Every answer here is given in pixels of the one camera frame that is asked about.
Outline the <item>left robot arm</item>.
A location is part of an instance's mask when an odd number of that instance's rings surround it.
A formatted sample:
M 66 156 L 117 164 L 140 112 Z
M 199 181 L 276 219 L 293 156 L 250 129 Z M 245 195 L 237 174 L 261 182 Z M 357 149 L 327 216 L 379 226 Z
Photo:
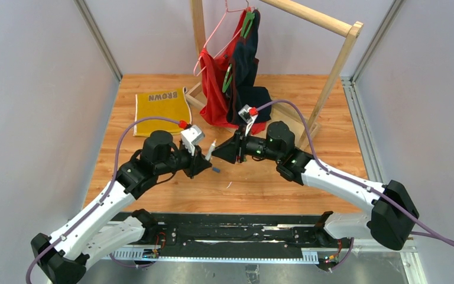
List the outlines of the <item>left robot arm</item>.
M 157 220 L 144 209 L 134 211 L 115 227 L 103 228 L 122 209 L 158 185 L 161 175 L 183 171 L 193 178 L 211 167 L 210 156 L 203 155 L 199 147 L 203 131 L 194 125 L 180 136 L 180 143 L 175 145 L 170 133 L 151 133 L 86 208 L 50 235 L 39 233 L 31 240 L 37 265 L 52 283 L 78 283 L 109 253 L 135 241 L 154 239 Z

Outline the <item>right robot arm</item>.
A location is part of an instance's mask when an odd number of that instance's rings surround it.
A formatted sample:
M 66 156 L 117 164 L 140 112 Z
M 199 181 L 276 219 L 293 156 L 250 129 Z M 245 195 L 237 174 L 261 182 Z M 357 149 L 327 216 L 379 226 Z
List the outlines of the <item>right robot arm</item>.
M 372 238 L 391 250 L 404 247 L 419 212 L 402 183 L 383 184 L 346 173 L 300 150 L 294 141 L 294 133 L 282 121 L 270 123 L 265 138 L 247 135 L 241 126 L 212 154 L 232 164 L 244 162 L 246 156 L 272 160 L 285 180 L 324 190 L 361 209 L 361 214 L 326 217 L 323 229 L 332 238 Z

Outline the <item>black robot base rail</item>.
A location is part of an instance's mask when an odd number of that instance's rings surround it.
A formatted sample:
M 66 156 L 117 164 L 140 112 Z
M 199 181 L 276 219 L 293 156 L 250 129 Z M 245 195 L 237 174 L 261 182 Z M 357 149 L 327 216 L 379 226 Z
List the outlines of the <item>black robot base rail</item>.
M 353 242 L 325 231 L 330 215 L 153 213 L 144 235 L 113 255 L 138 264 L 159 260 L 334 266 Z

